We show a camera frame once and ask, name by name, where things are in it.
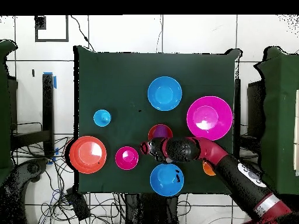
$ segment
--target green board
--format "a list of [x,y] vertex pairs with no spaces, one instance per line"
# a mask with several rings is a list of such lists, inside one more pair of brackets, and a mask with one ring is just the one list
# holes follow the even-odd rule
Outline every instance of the green board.
[[[238,49],[226,55],[138,54],[95,53],[79,46],[78,56],[79,136],[99,138],[107,150],[103,168],[93,174],[79,174],[80,192],[153,193],[149,177],[159,163],[139,150],[150,128],[166,124],[175,137],[192,136],[186,124],[187,110],[203,96],[218,96],[233,109]],[[182,100],[171,111],[156,110],[147,99],[148,86],[160,76],[170,76],[182,87]],[[112,115],[106,127],[93,122],[93,115],[99,109]],[[231,153],[232,128],[217,143]],[[122,146],[138,150],[139,162],[132,170],[121,170],[114,161]],[[180,193],[230,193],[217,176],[204,173],[202,162],[177,165],[185,177]]]
[[263,108],[266,129],[261,139],[263,180],[279,194],[299,195],[299,176],[293,167],[296,90],[299,89],[299,55],[278,47],[265,51],[255,65],[265,81]]

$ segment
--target plastic bowl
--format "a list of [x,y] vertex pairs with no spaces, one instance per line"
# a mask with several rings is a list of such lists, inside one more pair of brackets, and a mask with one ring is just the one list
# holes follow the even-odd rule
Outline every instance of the plastic bowl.
[[69,159],[80,173],[95,173],[100,170],[107,158],[104,144],[93,136],[82,136],[69,150]]
[[152,138],[171,138],[173,137],[171,129],[165,124],[157,124],[148,132],[148,140]]
[[93,115],[93,120],[96,125],[104,127],[110,123],[111,115],[108,111],[101,109],[95,112]]
[[149,182],[159,195],[172,197],[183,188],[184,175],[174,164],[160,164],[153,169]]
[[153,107],[160,111],[169,111],[180,103],[182,88],[174,78],[162,76],[152,81],[147,96]]
[[196,137],[218,140],[232,126],[231,108],[223,99],[216,96],[199,98],[188,109],[187,125]]
[[137,151],[129,146],[120,148],[115,155],[115,162],[123,170],[131,170],[138,163]]

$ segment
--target white label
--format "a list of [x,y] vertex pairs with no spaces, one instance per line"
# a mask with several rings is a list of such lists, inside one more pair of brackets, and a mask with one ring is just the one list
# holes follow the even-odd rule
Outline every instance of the white label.
[[260,181],[259,176],[257,176],[253,171],[247,168],[245,165],[238,164],[239,171],[244,174],[250,181],[252,181],[256,186],[267,187],[264,183]]

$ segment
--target blue bowl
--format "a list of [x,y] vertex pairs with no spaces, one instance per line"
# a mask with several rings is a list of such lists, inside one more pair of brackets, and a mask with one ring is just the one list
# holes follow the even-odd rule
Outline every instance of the blue bowl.
[[96,125],[104,127],[110,123],[111,115],[106,110],[98,110],[95,112],[95,115],[93,115],[93,120]]
[[149,178],[152,189],[161,196],[172,197],[184,185],[184,175],[174,164],[160,164],[155,167]]
[[174,78],[162,76],[152,81],[147,97],[153,107],[160,111],[174,109],[182,99],[182,88]]

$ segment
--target table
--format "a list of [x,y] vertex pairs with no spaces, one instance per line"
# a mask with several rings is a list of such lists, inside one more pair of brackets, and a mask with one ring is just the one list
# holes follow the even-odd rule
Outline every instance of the table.
[[[139,54],[96,53],[77,46],[74,53],[75,89],[79,90],[78,99],[75,98],[79,108],[79,116],[75,116],[79,125],[77,134],[99,138],[107,150],[103,168],[93,174],[79,174],[79,192],[153,193],[149,177],[159,163],[139,150],[150,128],[166,124],[176,137],[192,136],[186,124],[187,110],[203,96],[218,96],[233,109],[235,60],[240,56],[239,49],[212,55]],[[160,76],[175,78],[182,87],[182,100],[171,111],[158,111],[147,99],[148,86]],[[93,115],[99,109],[112,115],[106,127],[98,127],[93,122]],[[233,127],[216,141],[230,153],[232,133]],[[121,170],[114,161],[122,146],[132,146],[139,153],[138,165],[132,170]],[[200,161],[176,165],[185,177],[180,193],[230,193],[217,176],[204,173]]]

